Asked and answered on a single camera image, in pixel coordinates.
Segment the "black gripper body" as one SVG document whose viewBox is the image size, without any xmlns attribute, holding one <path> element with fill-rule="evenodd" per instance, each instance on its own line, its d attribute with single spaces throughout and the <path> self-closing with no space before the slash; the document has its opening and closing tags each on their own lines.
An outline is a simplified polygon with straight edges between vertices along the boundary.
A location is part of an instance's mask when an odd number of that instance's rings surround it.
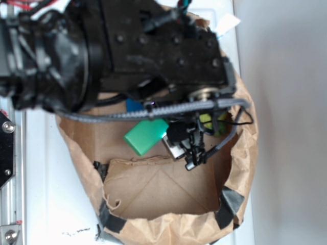
<svg viewBox="0 0 327 245">
<path fill-rule="evenodd" d="M 236 79 L 216 35 L 183 5 L 85 1 L 87 98 L 117 93 L 140 103 L 177 104 L 233 97 Z"/>
</svg>

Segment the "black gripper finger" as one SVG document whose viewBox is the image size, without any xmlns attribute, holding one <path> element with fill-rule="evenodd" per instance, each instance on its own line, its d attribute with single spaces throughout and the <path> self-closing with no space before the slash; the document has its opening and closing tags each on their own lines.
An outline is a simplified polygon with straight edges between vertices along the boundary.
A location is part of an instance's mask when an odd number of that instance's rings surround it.
<svg viewBox="0 0 327 245">
<path fill-rule="evenodd" d="M 199 165 L 207 163 L 203 132 L 194 122 L 173 122 L 167 129 L 167 137 L 173 146 L 184 150 L 186 169 L 193 170 Z"/>
</svg>

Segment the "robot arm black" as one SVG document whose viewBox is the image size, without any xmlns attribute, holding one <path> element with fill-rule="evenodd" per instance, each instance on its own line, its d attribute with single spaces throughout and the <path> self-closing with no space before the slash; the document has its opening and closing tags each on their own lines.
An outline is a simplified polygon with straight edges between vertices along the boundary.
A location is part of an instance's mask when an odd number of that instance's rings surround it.
<svg viewBox="0 0 327 245">
<path fill-rule="evenodd" d="M 165 9 L 156 1 L 49 1 L 1 19 L 1 96 L 17 110 L 35 107 L 87 123 L 169 122 L 187 169 L 218 152 L 204 134 L 236 91 L 216 35 L 188 14 L 190 1 Z"/>
</svg>

